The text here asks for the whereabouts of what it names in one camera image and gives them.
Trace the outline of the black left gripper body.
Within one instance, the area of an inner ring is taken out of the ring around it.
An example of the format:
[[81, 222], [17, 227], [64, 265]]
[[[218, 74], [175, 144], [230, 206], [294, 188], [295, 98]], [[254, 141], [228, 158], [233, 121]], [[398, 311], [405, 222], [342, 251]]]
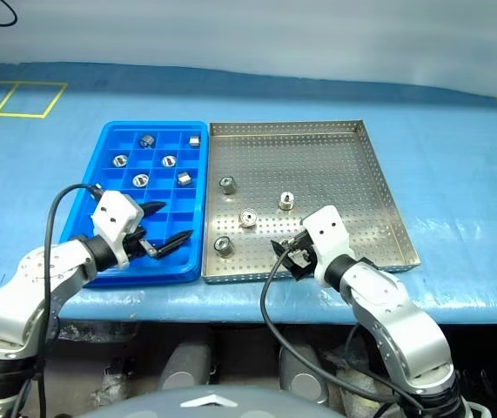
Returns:
[[155, 259], [158, 256], [158, 249], [146, 238], [146, 230], [139, 226], [133, 233], [124, 237], [123, 248], [129, 260], [135, 260], [144, 256]]

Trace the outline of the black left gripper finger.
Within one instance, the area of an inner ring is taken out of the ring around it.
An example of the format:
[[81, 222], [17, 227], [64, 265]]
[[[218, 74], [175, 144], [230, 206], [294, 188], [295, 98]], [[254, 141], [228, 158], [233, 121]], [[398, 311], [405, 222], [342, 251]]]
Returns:
[[161, 209], [165, 208], [166, 203], [162, 201], [149, 201], [139, 205], [141, 208], [141, 217], [149, 218], [150, 216], [156, 214]]
[[155, 257], [164, 258], [177, 251], [192, 235], [193, 230], [176, 233], [170, 237], [162, 246], [156, 248]]

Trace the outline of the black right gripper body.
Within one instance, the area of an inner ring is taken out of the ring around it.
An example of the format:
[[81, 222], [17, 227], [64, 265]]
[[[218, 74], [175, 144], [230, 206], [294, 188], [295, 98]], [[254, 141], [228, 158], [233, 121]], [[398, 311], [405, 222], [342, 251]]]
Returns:
[[287, 255], [284, 258], [283, 266], [288, 272], [292, 263], [297, 263], [301, 266], [308, 266], [308, 273], [314, 273], [317, 265], [317, 255], [313, 248], [312, 238], [307, 230], [303, 230], [294, 237], [287, 239], [286, 251]]

